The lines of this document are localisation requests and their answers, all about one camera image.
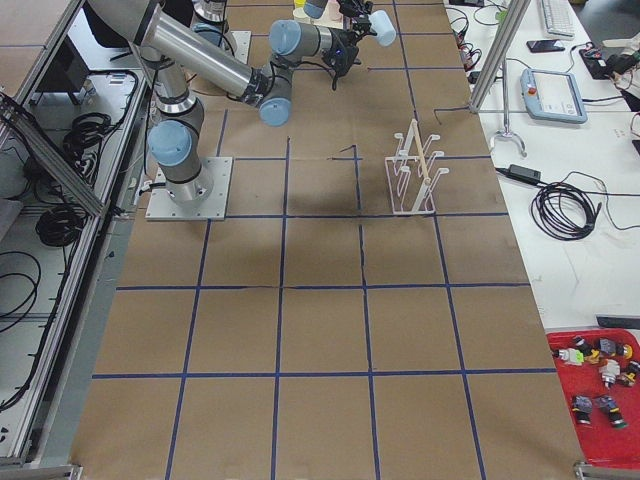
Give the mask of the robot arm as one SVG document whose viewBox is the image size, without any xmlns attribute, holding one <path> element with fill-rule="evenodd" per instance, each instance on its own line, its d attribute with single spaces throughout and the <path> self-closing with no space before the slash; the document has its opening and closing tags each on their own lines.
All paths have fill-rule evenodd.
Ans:
<svg viewBox="0 0 640 480">
<path fill-rule="evenodd" d="M 342 1 L 339 11 L 350 19 L 350 27 L 278 20 L 269 31 L 269 60 L 254 68 L 220 42 L 210 41 L 198 26 L 173 18 L 159 1 L 92 1 L 89 5 L 128 41 L 150 76 L 159 119 L 146 143 L 165 177 L 167 197 L 180 206 L 202 202 L 216 184 L 197 153 L 204 106 L 190 88 L 187 72 L 206 79 L 231 100 L 257 108 L 264 123 L 282 126 L 289 119 L 297 67 L 319 57 L 338 80 L 357 63 L 359 42 L 382 35 L 374 24 L 372 2 Z"/>
</svg>

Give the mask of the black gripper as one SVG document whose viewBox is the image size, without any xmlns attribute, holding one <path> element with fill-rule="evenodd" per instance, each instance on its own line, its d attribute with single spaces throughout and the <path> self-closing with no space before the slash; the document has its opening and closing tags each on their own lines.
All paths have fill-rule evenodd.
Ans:
<svg viewBox="0 0 640 480">
<path fill-rule="evenodd" d="M 349 20 L 348 29 L 323 28 L 322 61 L 334 75 L 346 75 L 354 64 L 360 63 L 358 42 L 375 35 L 369 19 L 371 13 L 371 9 L 346 9 L 341 14 Z"/>
</svg>

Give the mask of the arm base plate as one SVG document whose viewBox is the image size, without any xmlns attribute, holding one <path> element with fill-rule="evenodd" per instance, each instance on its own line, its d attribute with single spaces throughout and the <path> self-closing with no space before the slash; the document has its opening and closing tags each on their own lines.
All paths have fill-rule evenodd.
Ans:
<svg viewBox="0 0 640 480">
<path fill-rule="evenodd" d="M 168 181 L 161 167 L 155 182 L 164 186 L 154 188 L 146 209 L 151 221 L 222 221 L 226 216 L 232 157 L 203 157 L 201 171 L 189 183 Z"/>
</svg>

